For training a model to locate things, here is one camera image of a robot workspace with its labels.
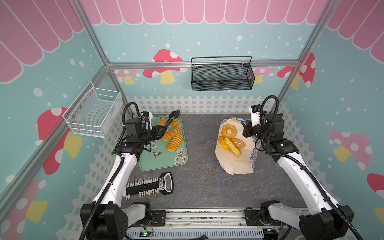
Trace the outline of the rectangular crusty pastry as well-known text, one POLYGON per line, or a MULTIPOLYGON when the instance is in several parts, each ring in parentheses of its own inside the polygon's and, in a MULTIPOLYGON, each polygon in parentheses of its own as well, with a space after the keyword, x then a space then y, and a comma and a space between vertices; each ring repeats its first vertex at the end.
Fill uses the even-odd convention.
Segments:
POLYGON ((230 138, 224 138, 224 142, 229 150, 236 156, 240 157, 242 155, 241 151, 236 147, 236 145, 230 140, 230 138))

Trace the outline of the black metal tongs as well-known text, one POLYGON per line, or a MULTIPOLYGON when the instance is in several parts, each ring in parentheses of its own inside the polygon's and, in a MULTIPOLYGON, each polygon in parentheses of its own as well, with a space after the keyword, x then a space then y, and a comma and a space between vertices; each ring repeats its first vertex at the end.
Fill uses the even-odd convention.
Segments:
POLYGON ((178 119, 179 116, 181 114, 181 111, 180 110, 176 110, 176 111, 173 111, 170 113, 167 121, 164 123, 164 125, 162 126, 159 126, 159 125, 156 125, 154 128, 155 128, 155 133, 159 136, 159 137, 163 137, 164 134, 166 133, 168 127, 171 125, 171 123, 178 119))

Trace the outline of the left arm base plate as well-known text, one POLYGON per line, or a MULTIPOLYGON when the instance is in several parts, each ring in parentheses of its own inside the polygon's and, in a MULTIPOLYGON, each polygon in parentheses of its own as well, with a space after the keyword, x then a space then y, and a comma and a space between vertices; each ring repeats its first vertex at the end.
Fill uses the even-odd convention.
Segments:
POLYGON ((164 210, 152 210, 150 216, 136 222, 133 227, 164 227, 167 212, 164 210))

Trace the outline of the long twisted bread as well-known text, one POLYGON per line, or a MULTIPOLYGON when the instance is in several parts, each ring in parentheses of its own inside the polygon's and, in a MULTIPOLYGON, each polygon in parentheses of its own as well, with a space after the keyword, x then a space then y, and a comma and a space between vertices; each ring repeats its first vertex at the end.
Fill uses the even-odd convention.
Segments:
POLYGON ((180 129, 179 127, 173 128, 173 129, 167 131, 167 132, 164 134, 162 140, 163 140, 164 142, 170 141, 170 140, 172 140, 176 135, 179 135, 181 132, 182 132, 182 131, 181 131, 181 129, 180 129))

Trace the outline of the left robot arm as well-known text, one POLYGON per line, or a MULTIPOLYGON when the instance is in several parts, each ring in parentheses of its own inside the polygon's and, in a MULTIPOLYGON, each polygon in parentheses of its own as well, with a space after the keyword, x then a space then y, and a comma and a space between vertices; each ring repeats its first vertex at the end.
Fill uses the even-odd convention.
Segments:
POLYGON ((153 219, 150 204, 140 202, 121 208, 129 176, 143 151, 150 152, 149 144, 161 139, 166 127, 152 127, 152 114, 137 111, 137 117, 127 120, 126 112, 135 102, 128 103, 122 113, 123 131, 115 145, 113 168, 102 189, 92 203, 84 204, 80 210, 83 230, 81 240, 121 240, 127 229, 136 223, 146 225, 153 219))

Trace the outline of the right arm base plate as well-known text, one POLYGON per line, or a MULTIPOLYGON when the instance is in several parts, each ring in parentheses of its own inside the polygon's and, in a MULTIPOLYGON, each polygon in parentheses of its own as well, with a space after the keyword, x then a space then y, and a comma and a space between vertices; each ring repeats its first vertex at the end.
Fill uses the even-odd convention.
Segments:
POLYGON ((282 226, 281 221, 273 220, 264 209, 246 208, 244 210, 247 226, 282 226))

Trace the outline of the checkered paper bag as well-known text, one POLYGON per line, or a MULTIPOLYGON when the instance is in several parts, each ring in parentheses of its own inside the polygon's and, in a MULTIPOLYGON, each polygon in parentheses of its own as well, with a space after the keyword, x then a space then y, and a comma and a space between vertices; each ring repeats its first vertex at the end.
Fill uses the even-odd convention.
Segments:
POLYGON ((236 175, 246 175, 252 174, 255 169, 258 150, 255 147, 257 139, 255 137, 245 138, 243 136, 243 126, 241 124, 243 119, 239 118, 230 118, 225 119, 220 124, 219 134, 217 138, 217 146, 215 149, 215 154, 219 164, 222 168, 222 172, 219 174, 221 177, 223 173, 227 173, 234 178, 236 175), (246 143, 246 147, 239 149, 242 153, 240 157, 236 157, 226 146, 224 142, 224 137, 221 134, 222 127, 226 124, 234 125, 237 128, 237 135, 235 138, 240 139, 246 143))

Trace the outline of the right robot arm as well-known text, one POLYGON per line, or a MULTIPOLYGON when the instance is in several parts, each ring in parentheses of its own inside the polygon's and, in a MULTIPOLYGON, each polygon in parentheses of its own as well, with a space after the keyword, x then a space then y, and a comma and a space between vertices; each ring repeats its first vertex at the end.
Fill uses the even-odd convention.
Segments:
POLYGON ((261 224, 284 223, 296 229, 307 240, 334 240, 351 231, 356 239, 362 236, 353 226, 354 212, 342 206, 321 185, 307 167, 299 149, 284 138, 283 114, 278 113, 280 101, 277 96, 266 97, 262 104, 253 105, 251 118, 242 120, 243 136, 254 138, 255 149, 269 155, 285 171, 303 197, 307 209, 288 207, 279 201, 266 201, 259 208, 261 224))

